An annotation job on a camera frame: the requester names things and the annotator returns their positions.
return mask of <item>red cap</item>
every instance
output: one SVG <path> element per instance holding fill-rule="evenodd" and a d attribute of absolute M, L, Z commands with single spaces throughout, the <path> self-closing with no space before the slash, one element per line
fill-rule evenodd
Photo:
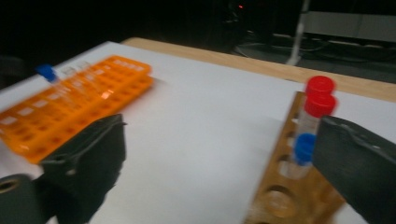
<path fill-rule="evenodd" d="M 334 82 L 329 77 L 315 76 L 309 78 L 306 83 L 305 93 L 310 94 L 313 92 L 319 92 L 322 94 L 332 94 L 334 86 Z"/>
<path fill-rule="evenodd" d="M 304 110 L 309 115 L 320 118 L 331 115 L 336 104 L 335 98 L 330 94 L 311 93 L 306 97 Z"/>

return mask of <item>dark background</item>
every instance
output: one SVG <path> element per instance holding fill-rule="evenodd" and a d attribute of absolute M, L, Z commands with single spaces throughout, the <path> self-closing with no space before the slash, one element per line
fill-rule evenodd
<path fill-rule="evenodd" d="M 23 63 L 23 76 L 41 63 L 61 63 L 105 41 L 144 37 L 231 52 L 247 31 L 269 43 L 294 36 L 302 0 L 0 1 L 0 56 Z M 396 15 L 393 0 L 312 0 L 311 10 Z"/>

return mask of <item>orange rack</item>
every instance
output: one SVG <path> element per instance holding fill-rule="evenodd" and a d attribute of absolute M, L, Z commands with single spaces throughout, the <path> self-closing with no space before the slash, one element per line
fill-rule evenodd
<path fill-rule="evenodd" d="M 150 71 L 148 64 L 110 56 L 62 81 L 69 101 L 49 87 L 3 111 L 0 137 L 15 153 L 39 163 L 91 122 L 145 92 L 153 82 Z"/>

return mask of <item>blue cap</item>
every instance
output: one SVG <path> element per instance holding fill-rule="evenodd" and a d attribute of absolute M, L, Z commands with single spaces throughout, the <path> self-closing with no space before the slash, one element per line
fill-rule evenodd
<path fill-rule="evenodd" d="M 44 77 L 48 82 L 53 82 L 56 79 L 58 79 L 55 75 L 55 71 L 52 69 L 52 66 L 47 63 L 39 65 L 38 67 L 35 68 L 35 70 L 40 76 Z"/>
<path fill-rule="evenodd" d="M 294 145 L 294 160 L 299 165 L 307 165 L 312 161 L 316 136 L 312 133 L 302 133 Z"/>

